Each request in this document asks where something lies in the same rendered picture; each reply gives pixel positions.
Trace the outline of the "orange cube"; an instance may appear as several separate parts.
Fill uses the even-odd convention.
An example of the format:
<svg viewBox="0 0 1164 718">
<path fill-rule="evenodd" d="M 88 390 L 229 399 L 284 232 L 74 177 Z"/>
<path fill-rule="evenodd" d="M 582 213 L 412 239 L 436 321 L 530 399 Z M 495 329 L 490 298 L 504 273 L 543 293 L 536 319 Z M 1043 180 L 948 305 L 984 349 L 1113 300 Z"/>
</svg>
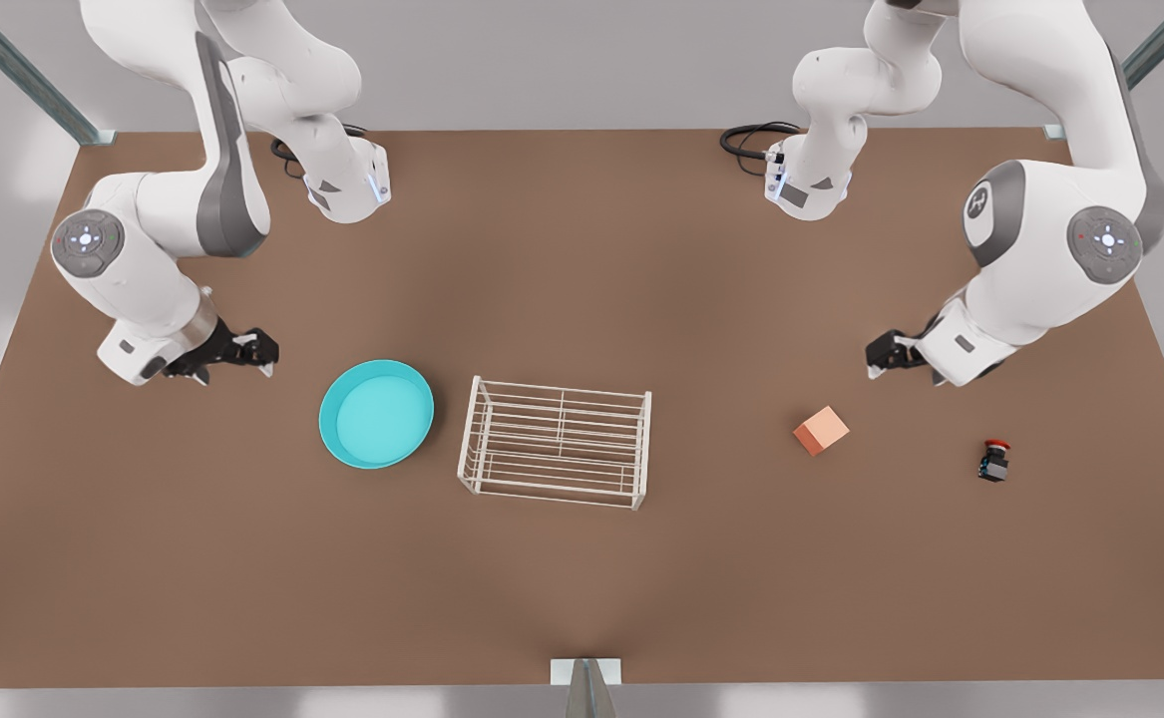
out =
<svg viewBox="0 0 1164 718">
<path fill-rule="evenodd" d="M 824 406 L 824 408 L 819 408 L 819 412 L 805 419 L 805 422 L 801 422 L 792 432 L 792 435 L 810 456 L 817 456 L 849 435 L 849 432 L 846 422 L 843 422 L 842 417 L 833 412 L 832 406 Z"/>
</svg>

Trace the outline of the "turquoise plate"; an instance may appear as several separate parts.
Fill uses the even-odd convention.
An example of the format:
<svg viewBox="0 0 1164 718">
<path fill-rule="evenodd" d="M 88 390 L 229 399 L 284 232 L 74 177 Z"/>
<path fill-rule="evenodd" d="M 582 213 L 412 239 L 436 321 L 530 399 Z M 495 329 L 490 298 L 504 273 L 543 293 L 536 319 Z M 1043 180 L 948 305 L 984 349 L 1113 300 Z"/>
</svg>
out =
<svg viewBox="0 0 1164 718">
<path fill-rule="evenodd" d="M 340 463 L 375 470 L 409 458 L 426 440 L 434 413 L 434 392 L 423 374 L 395 360 L 371 360 L 331 383 L 318 431 Z"/>
</svg>

